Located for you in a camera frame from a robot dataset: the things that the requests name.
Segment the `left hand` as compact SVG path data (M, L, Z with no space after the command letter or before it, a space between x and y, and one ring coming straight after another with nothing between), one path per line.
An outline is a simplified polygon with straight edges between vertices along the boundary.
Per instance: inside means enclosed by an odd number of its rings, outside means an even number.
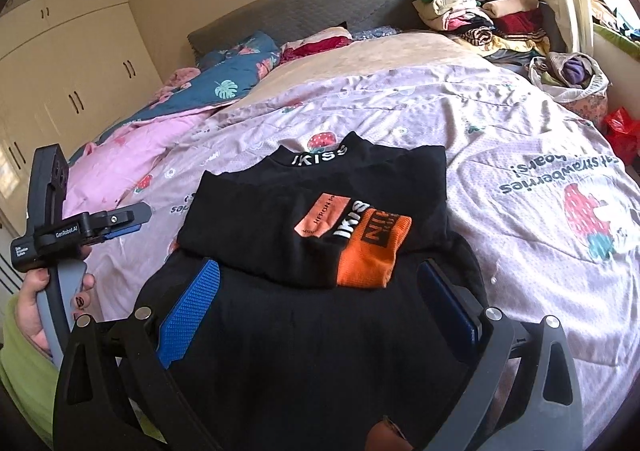
M18 330L57 367L62 364L74 321L91 304L96 279L90 273L80 276L87 269L84 260L89 254L85 247L77 260L27 271L17 295L14 318Z

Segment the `right hand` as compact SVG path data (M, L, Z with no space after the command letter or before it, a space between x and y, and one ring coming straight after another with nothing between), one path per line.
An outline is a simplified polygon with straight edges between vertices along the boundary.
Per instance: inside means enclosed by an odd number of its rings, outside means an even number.
M412 451L413 445L408 442L400 428L384 416L368 432L364 451Z

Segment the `green left sleeve forearm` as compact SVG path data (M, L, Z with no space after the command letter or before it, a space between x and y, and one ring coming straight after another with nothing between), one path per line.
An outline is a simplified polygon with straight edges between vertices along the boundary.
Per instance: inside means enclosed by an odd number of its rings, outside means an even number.
M16 305L14 295L3 323L1 382L30 428L51 449L58 369L18 328Z

